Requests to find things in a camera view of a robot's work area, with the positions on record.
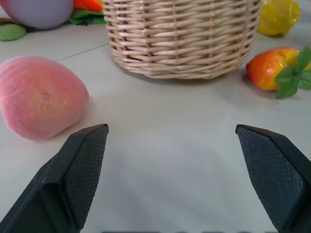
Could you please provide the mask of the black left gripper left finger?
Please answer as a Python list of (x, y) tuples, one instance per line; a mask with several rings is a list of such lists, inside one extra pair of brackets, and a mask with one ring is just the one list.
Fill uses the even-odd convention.
[(109, 127), (71, 134), (0, 222), (0, 233), (80, 233), (101, 175)]

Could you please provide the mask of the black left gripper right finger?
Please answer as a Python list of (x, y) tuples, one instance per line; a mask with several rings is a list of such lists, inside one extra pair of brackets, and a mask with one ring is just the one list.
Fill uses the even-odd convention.
[(311, 233), (311, 161), (284, 135), (237, 125), (252, 186), (278, 233)]

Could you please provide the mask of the orange yellow fruit with leaves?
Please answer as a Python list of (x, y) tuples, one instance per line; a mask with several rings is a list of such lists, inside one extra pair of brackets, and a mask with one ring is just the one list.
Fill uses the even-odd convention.
[(245, 66), (250, 81), (264, 91), (275, 91), (276, 99), (311, 90), (311, 48), (278, 47), (256, 55)]

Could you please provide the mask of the woven wicker basket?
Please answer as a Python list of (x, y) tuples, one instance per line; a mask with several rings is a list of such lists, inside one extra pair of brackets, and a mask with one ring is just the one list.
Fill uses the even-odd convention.
[(153, 79), (213, 79), (248, 58), (261, 0), (103, 0), (113, 60)]

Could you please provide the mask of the pink peach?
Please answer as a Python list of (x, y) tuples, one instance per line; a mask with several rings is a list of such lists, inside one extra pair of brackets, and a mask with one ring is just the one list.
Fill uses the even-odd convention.
[(84, 83), (56, 61), (23, 55), (0, 64), (0, 111), (21, 137), (56, 136), (80, 120), (88, 101)]

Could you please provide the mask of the green pea pod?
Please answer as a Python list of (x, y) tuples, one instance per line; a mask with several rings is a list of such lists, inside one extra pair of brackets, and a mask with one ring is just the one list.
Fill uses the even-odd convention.
[(0, 41), (14, 41), (24, 37), (27, 31), (18, 24), (0, 25)]

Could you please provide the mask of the yellow bell pepper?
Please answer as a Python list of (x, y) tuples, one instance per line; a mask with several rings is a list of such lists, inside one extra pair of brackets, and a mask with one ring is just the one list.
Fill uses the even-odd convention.
[(266, 36), (285, 35), (300, 18), (296, 0), (261, 0), (257, 31)]

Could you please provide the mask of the purple eggplant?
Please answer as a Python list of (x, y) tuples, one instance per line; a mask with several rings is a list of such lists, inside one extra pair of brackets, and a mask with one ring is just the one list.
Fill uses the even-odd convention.
[(0, 7), (13, 20), (31, 28), (57, 28), (73, 12), (74, 0), (0, 0)]

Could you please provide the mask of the orange carrot with green leaves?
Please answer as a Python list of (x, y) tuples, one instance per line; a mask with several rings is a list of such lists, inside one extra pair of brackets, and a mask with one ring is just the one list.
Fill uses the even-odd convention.
[(105, 25), (103, 0), (73, 0), (73, 12), (65, 24)]

